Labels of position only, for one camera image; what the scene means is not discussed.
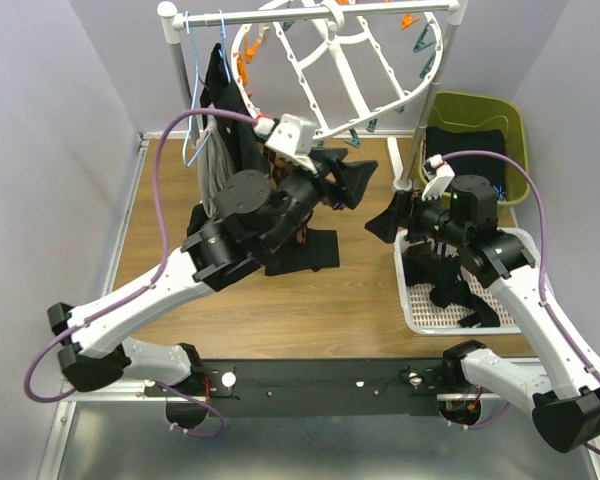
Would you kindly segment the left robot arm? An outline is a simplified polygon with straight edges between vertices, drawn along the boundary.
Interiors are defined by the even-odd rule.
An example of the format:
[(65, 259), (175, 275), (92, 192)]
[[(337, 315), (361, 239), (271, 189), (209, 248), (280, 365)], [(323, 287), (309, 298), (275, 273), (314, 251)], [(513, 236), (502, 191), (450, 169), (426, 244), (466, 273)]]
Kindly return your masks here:
[(257, 170), (234, 174), (214, 198), (219, 216), (186, 238), (165, 264), (100, 299), (48, 310), (61, 336), (60, 369), (79, 392), (122, 379), (153, 380), (181, 395), (202, 391), (206, 371), (194, 346), (139, 341), (133, 333), (177, 307), (219, 292), (252, 274), (325, 203), (355, 209), (378, 167), (348, 162), (345, 148), (311, 151), (314, 171), (293, 168), (273, 187)]

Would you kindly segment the white round clip hanger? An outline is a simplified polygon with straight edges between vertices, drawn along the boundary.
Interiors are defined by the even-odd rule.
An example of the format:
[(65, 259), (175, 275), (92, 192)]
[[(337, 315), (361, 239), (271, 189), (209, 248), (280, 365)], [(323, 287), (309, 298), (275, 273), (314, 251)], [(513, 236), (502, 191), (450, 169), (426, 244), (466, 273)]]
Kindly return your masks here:
[[(309, 102), (309, 107), (316, 117), (317, 124), (313, 138), (324, 140), (354, 130), (364, 122), (373, 123), (379, 116), (391, 110), (401, 110), (429, 90), (434, 80), (443, 70), (446, 43), (434, 13), (436, 11), (447, 11), (450, 14), (455, 14), (459, 9), (460, 3), (457, 1), (398, 1), (372, 4), (357, 4), (354, 1), (345, 3), (324, 1), (317, 4), (313, 1), (304, 1), (300, 8), (295, 9), (287, 8), (283, 1), (271, 1), (256, 11), (242, 15), (247, 22), (240, 26), (233, 40), (230, 49), (229, 68), (249, 114), (254, 117), (258, 116), (260, 110), (252, 102), (246, 90), (245, 65), (251, 61), (251, 51), (256, 50), (263, 43), (266, 35), (261, 33), (252, 48), (245, 44), (244, 40), (254, 25), (273, 28), (276, 37), (285, 50), (286, 59), (296, 74), (298, 83)], [(421, 15), (425, 18), (423, 32), (433, 35), (433, 40), (429, 43), (424, 41), (424, 36), (420, 36), (414, 47), (415, 52), (431, 48), (432, 54), (420, 75), (420, 83), (412, 90), (403, 88), (399, 83), (393, 67), (386, 60), (382, 47), (375, 39), (366, 20), (368, 15), (397, 13)], [(296, 56), (286, 36), (288, 25), (296, 20), (311, 21), (322, 38), (322, 42), (303, 58)], [(380, 62), (380, 72), (384, 74), (396, 95), (395, 100), (375, 108), (370, 108), (367, 105), (343, 50), (345, 46), (364, 43), (370, 45), (373, 54)], [(334, 61), (338, 78), (356, 113), (352, 119), (334, 127), (328, 125), (305, 75), (305, 70), (326, 54)]]

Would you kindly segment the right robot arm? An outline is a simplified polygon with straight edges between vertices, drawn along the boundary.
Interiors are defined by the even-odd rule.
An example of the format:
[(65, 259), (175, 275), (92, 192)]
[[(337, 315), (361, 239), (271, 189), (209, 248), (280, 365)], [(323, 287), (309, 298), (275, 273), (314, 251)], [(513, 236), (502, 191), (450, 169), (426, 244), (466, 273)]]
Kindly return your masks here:
[(539, 260), (523, 240), (499, 228), (497, 194), (480, 176), (447, 184), (448, 207), (432, 190), (397, 192), (366, 229), (385, 243), (404, 229), (410, 242), (452, 246), (469, 271), (508, 311), (540, 360), (546, 375), (528, 374), (483, 343), (470, 340), (447, 349), (440, 379), (449, 390), (483, 387), (532, 418), (543, 440), (560, 453), (600, 436), (600, 358), (546, 288)]

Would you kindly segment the argyle brown sock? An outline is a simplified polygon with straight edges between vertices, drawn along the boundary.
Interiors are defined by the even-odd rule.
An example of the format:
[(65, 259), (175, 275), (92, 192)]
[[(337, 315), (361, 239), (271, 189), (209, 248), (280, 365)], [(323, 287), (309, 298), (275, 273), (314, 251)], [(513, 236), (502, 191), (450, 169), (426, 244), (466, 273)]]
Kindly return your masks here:
[(311, 228), (307, 222), (303, 223), (294, 235), (295, 244), (298, 247), (306, 247), (309, 244)]
[(269, 163), (271, 185), (277, 187), (290, 174), (290, 166), (282, 156), (266, 145), (262, 148), (262, 154)]

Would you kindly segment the brown striped sock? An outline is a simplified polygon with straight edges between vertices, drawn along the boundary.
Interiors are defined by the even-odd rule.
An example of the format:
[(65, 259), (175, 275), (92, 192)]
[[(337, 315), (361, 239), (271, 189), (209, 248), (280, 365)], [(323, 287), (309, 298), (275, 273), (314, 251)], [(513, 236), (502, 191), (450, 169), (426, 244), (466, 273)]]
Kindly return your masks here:
[(457, 256), (456, 248), (445, 242), (431, 239), (427, 242), (427, 245), (426, 256), (435, 261), (444, 261)]
[(409, 256), (415, 256), (420, 254), (429, 255), (431, 252), (431, 243), (430, 242), (422, 242), (418, 244), (410, 244), (406, 247), (402, 256), (407, 258)]

